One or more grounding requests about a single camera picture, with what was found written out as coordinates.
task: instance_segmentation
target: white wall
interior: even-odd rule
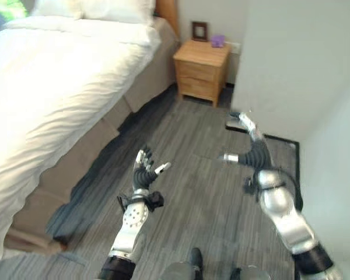
[[[208,22],[209,37],[226,36],[227,41],[242,43],[246,29],[249,0],[178,0],[180,37],[192,37],[191,22]],[[228,82],[235,83],[239,56],[230,56]]]
[[[301,143],[303,213],[350,280],[350,87]]]
[[[350,0],[251,0],[232,108],[301,141],[350,82]]]

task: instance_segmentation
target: nightstand drawer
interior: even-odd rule
[[[214,81],[215,68],[213,66],[201,65],[191,62],[181,61],[178,69],[179,75],[186,78],[195,78],[199,80],[206,80],[208,82]]]
[[[213,94],[213,83],[193,78],[180,77],[179,84],[182,93],[194,97],[210,97]]]

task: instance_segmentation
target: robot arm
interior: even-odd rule
[[[145,229],[150,214],[163,206],[162,195],[159,192],[150,193],[149,186],[160,173],[171,166],[170,163],[166,163],[151,171],[151,156],[152,152],[148,147],[139,151],[134,164],[134,193],[131,197],[118,197],[124,212],[122,227],[115,237],[99,279],[130,280],[144,251]]]
[[[244,113],[231,113],[230,116],[246,127],[252,148],[243,155],[224,154],[221,159],[255,169],[246,191],[257,195],[263,212],[273,221],[304,279],[342,280],[341,273],[300,213],[302,199],[297,199],[299,205],[295,205],[292,194],[285,188],[282,172],[274,166],[265,139],[255,123]]]

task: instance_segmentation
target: wooden headboard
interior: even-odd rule
[[[170,23],[175,33],[179,36],[177,0],[157,0],[156,12],[161,18],[166,19]]]

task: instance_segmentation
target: gray carpet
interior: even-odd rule
[[[153,185],[164,195],[165,207],[153,214],[134,279],[158,279],[167,265],[186,260],[193,246],[204,254],[205,280],[228,280],[234,266],[251,264],[272,279],[293,279],[293,262],[274,227],[254,197],[243,193],[251,170],[215,160],[224,150],[250,147],[246,134],[224,128],[232,90],[223,91],[218,108],[192,98],[178,101],[176,91],[171,87],[124,123],[121,135],[73,189],[70,204],[50,220],[48,232],[67,240],[70,251],[1,261],[0,280],[96,277],[121,225],[116,196],[130,193],[132,164],[144,143],[158,164],[173,166]],[[268,144],[277,165],[295,175],[295,148],[277,140]]]

